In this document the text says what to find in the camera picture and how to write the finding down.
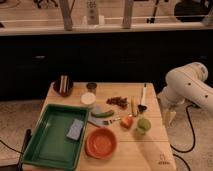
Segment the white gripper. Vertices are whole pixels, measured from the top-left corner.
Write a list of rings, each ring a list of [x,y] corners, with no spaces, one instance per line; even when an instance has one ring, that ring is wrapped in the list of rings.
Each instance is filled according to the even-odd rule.
[[[163,92],[159,93],[157,95],[157,98],[160,105],[161,113],[163,115],[166,114],[165,124],[170,125],[176,116],[176,112],[170,111],[170,110],[172,107],[174,107],[177,104],[177,102]]]

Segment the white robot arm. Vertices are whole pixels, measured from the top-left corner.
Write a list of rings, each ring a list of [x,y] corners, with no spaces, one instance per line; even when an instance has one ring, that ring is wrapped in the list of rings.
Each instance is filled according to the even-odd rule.
[[[166,74],[166,86],[157,95],[164,125],[172,122],[176,116],[174,108],[185,100],[213,114],[213,88],[205,84],[207,78],[207,67],[200,62],[174,68]]]

